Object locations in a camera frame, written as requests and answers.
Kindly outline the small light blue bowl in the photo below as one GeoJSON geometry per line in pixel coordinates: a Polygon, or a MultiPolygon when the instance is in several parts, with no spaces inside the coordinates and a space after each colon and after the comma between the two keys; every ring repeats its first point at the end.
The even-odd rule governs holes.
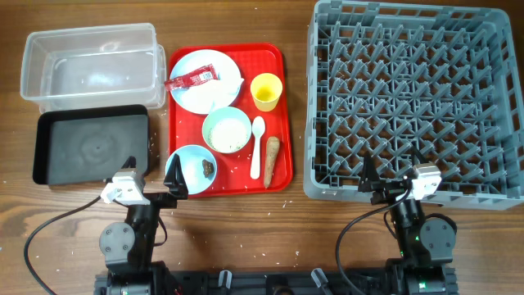
{"type": "Polygon", "coordinates": [[[175,154],[180,158],[182,174],[189,195],[202,193],[213,184],[218,172],[218,165],[215,157],[208,149],[200,145],[186,145],[178,148],[168,158],[165,164],[165,173],[168,172],[175,154]],[[210,173],[205,172],[204,163],[207,162],[213,166],[213,171],[210,173]]]}

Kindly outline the brown food scrap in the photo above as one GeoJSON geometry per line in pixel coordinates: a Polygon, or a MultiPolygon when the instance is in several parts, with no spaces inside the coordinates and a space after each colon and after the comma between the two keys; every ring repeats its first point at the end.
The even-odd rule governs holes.
{"type": "Polygon", "coordinates": [[[215,166],[210,161],[203,160],[202,167],[203,167],[203,174],[206,178],[211,177],[215,172],[215,166]]]}

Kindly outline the pile of white rice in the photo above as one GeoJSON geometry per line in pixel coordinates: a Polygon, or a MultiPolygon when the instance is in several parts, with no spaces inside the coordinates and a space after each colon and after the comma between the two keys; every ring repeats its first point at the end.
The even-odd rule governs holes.
{"type": "Polygon", "coordinates": [[[241,149],[248,139],[245,125],[237,119],[223,119],[211,128],[210,146],[217,152],[232,153],[241,149]]]}

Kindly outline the green bowl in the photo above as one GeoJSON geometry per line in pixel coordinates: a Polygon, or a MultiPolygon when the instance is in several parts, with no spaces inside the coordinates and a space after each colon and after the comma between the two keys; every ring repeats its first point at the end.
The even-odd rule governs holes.
{"type": "Polygon", "coordinates": [[[237,109],[235,107],[222,107],[222,108],[220,108],[218,110],[212,111],[204,119],[204,122],[203,122],[202,128],[201,128],[202,137],[203,137],[205,143],[212,150],[214,150],[214,149],[210,146],[210,143],[209,143],[209,140],[208,140],[208,137],[209,137],[209,134],[210,134],[210,130],[219,121],[221,121],[223,119],[237,119],[237,120],[240,120],[245,125],[245,127],[247,129],[247,132],[248,132],[248,139],[246,141],[246,144],[249,142],[250,137],[251,137],[251,121],[250,121],[249,117],[242,110],[237,109]]]}

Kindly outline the large light blue plate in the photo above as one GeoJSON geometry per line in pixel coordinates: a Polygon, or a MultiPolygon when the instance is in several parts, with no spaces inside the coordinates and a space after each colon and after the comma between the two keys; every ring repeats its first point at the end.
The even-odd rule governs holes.
{"type": "MultiPolygon", "coordinates": [[[[170,73],[170,78],[185,75],[202,66],[212,65],[218,74],[219,79],[242,78],[237,64],[231,57],[225,53],[202,49],[183,55],[177,61],[170,73]]],[[[212,90],[210,81],[200,86],[188,89],[175,89],[169,92],[173,98],[184,110],[191,113],[206,115],[209,113],[212,90]]]]}

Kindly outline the white napkin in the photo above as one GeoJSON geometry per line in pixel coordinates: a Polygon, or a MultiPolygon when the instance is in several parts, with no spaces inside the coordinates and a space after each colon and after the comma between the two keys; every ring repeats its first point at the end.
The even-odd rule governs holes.
{"type": "Polygon", "coordinates": [[[243,78],[211,80],[212,101],[209,113],[230,106],[237,98],[243,82],[243,78]]]}

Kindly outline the red sauce packet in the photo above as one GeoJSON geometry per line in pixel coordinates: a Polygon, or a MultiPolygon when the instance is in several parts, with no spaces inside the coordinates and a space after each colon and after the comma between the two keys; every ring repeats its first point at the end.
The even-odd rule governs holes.
{"type": "Polygon", "coordinates": [[[211,80],[218,80],[218,74],[212,65],[202,66],[185,75],[180,75],[165,81],[165,89],[170,92],[175,89],[189,89],[200,86],[211,80]]]}

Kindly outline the yellow plastic cup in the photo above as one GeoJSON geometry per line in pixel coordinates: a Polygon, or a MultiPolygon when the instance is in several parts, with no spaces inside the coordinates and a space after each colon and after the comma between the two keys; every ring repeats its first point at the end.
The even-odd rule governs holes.
{"type": "Polygon", "coordinates": [[[257,75],[250,85],[254,104],[259,111],[272,111],[278,104],[283,92],[283,83],[271,73],[257,75]]]}

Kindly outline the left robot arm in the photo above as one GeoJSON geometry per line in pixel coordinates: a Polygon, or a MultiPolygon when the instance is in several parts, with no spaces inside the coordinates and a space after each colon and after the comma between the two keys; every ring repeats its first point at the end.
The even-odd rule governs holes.
{"type": "Polygon", "coordinates": [[[188,197],[179,156],[169,164],[164,193],[144,193],[145,180],[131,165],[130,157],[102,190],[105,203],[117,202],[127,208],[123,222],[108,225],[101,233],[99,247],[105,257],[107,275],[95,278],[95,294],[181,294],[182,285],[163,261],[152,254],[156,230],[163,224],[160,211],[176,208],[188,197]]]}

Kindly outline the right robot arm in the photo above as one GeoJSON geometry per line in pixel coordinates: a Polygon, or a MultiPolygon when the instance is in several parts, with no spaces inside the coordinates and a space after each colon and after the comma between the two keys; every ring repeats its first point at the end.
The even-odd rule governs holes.
{"type": "Polygon", "coordinates": [[[416,148],[411,152],[409,172],[401,180],[381,178],[370,153],[358,190],[372,194],[373,205],[385,204],[400,250],[399,259],[386,261],[381,283],[373,289],[382,294],[457,294],[453,260],[458,231],[456,223],[438,213],[425,214],[421,200],[436,192],[441,182],[439,168],[416,148]]]}

